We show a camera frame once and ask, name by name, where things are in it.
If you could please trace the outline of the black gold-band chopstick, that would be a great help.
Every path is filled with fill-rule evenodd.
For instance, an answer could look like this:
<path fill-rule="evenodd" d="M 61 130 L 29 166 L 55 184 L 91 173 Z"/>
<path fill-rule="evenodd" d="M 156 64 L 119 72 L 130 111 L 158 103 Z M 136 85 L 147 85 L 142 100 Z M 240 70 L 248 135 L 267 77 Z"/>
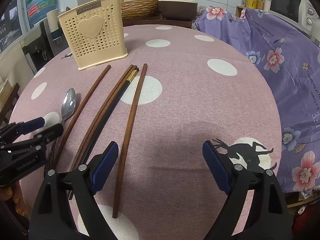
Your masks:
<path fill-rule="evenodd" d="M 107 180 L 107 175 L 110 174 L 118 157 L 118 145 L 112 141 L 92 160 L 89 160 L 89 156 L 120 98 L 138 72 L 138 67 L 132 66 L 119 85 L 108 96 L 107 102 L 104 103 L 103 108 L 99 111 L 99 116 L 95 118 L 94 124 L 90 127 L 91 130 L 85 136 L 85 141 L 81 143 L 81 149 L 77 152 L 76 159 L 72 164 L 71 172 L 83 174 L 85 185 L 92 196 L 102 189 Z"/>

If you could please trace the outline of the wooden handled steel spoon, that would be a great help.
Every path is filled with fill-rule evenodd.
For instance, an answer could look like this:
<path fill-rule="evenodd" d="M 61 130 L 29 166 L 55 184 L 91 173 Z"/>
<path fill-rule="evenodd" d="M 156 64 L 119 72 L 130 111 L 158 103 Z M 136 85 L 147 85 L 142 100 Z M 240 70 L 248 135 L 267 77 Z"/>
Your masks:
<path fill-rule="evenodd" d="M 53 164 L 53 161 L 54 161 L 54 152 L 55 152 L 55 146 L 56 146 L 56 142 L 57 142 L 57 139 L 55 139 L 53 141 L 53 144 L 50 148 L 50 151 L 49 151 L 49 154 L 48 154 L 48 157 L 47 157 L 47 162 L 44 166 L 44 171 L 43 171 L 43 177 L 45 177 L 48 173 L 49 170 L 52 169 L 52 164 Z"/>

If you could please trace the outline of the water dispenser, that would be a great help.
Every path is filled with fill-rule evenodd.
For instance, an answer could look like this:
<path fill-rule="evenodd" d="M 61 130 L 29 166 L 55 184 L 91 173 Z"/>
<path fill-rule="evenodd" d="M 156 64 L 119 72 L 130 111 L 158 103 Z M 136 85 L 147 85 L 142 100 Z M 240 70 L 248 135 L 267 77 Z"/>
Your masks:
<path fill-rule="evenodd" d="M 20 44 L 33 74 L 68 47 L 64 35 L 52 38 L 46 18 L 27 32 Z"/>

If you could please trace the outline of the cream plastic utensil holder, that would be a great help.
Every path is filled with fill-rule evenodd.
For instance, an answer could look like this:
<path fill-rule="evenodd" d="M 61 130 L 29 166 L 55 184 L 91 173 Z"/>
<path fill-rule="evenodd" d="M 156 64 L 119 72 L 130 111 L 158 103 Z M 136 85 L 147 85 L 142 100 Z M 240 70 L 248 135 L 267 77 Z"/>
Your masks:
<path fill-rule="evenodd" d="M 127 57 L 121 0 L 93 0 L 57 19 L 78 70 Z"/>

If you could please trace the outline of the dark wooden counter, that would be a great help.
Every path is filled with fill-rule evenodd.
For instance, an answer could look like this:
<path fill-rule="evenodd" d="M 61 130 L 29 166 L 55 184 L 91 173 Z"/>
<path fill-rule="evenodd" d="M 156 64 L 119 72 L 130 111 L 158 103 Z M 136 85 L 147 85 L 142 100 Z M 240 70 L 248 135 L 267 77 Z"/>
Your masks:
<path fill-rule="evenodd" d="M 123 26 L 128 27 L 132 25 L 172 25 L 177 27 L 183 27 L 183 28 L 192 28 L 192 22 L 191 21 L 177 21 L 177 20 L 167 20 L 164 18 L 161 18 L 160 15 L 146 18 L 146 19 L 137 19 L 137 20 L 123 20 Z"/>

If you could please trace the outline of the pink polka dot tablecloth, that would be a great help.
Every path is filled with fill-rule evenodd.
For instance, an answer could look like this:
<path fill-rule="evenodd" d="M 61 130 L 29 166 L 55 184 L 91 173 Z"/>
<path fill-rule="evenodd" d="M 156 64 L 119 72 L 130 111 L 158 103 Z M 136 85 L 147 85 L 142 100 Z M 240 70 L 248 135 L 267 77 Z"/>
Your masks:
<path fill-rule="evenodd" d="M 111 63 L 80 114 L 57 170 L 70 169 L 99 108 L 131 64 L 148 70 L 125 163 L 118 218 L 117 169 L 95 195 L 119 239 L 203 239 L 226 200 L 203 158 L 207 140 L 258 143 L 263 168 L 279 165 L 281 127 L 272 92 L 232 46 L 198 31 L 138 25 L 124 29 L 128 56 Z"/>

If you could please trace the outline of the purple floral cloth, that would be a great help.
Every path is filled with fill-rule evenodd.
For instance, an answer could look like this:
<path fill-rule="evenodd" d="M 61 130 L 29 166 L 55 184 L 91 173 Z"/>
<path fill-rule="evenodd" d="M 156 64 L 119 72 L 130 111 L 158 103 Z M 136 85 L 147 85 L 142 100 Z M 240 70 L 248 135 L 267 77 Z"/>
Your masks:
<path fill-rule="evenodd" d="M 235 16 L 206 7 L 195 25 L 242 53 L 272 90 L 281 122 L 282 189 L 304 194 L 319 189 L 319 48 L 295 27 L 258 9 Z"/>

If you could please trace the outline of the woven basin sink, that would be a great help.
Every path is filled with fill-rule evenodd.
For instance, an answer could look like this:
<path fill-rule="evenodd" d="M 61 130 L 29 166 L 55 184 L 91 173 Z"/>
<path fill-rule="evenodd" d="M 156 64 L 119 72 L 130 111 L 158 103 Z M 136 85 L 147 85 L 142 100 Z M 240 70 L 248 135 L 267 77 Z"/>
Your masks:
<path fill-rule="evenodd" d="M 134 0 L 121 4 L 121 15 L 125 21 L 141 20 L 158 14 L 158 0 Z"/>

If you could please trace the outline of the white brown rice cooker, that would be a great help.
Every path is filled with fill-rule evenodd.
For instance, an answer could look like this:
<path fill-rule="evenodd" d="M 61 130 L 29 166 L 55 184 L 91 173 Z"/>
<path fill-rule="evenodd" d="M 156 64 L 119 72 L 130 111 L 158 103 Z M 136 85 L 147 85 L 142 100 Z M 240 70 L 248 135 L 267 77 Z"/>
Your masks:
<path fill-rule="evenodd" d="M 197 13 L 194 0 L 158 0 L 159 12 L 167 20 L 191 21 Z"/>

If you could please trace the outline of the white microwave oven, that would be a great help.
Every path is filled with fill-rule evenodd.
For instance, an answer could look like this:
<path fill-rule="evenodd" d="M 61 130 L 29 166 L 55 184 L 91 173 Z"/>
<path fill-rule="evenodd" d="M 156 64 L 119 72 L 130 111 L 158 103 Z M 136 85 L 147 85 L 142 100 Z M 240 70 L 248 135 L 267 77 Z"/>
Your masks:
<path fill-rule="evenodd" d="M 271 0 L 268 12 L 306 35 L 311 34 L 312 26 L 318 18 L 315 8 L 308 0 Z"/>

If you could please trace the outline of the window with frame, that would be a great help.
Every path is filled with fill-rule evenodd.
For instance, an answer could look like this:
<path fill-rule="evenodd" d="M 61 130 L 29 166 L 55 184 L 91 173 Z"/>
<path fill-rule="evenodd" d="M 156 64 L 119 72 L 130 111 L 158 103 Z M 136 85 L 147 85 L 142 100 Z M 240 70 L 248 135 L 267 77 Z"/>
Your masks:
<path fill-rule="evenodd" d="M 28 31 L 23 0 L 12 0 L 1 16 L 1 52 Z"/>

